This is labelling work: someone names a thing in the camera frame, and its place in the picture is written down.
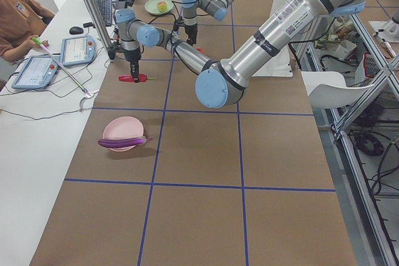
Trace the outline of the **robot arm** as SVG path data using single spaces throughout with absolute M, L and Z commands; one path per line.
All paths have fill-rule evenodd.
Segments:
M 228 8 L 234 0 L 181 0 L 182 21 L 186 42 L 189 45 L 195 45 L 198 34 L 197 9 L 201 9 L 213 19 L 221 22 L 227 15 Z
M 132 77 L 138 77 L 141 46 L 162 47 L 197 76 L 195 94 L 206 107 L 220 108 L 240 101 L 249 79 L 311 21 L 319 16 L 348 16 L 361 12 L 365 0 L 286 0 L 284 4 L 230 57 L 213 61 L 181 40 L 173 31 L 137 19 L 131 9 L 116 12 L 120 45 Z

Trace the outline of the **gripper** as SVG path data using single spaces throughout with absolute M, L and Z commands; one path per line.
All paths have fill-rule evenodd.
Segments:
M 135 83 L 140 83 L 139 60 L 141 59 L 141 50 L 126 50 L 124 52 L 125 60 L 130 63 L 130 75 Z
M 188 36 L 188 39 L 186 40 L 189 45 L 195 45 L 196 44 L 196 37 L 198 33 L 198 25 L 185 25 L 185 32 L 186 35 Z

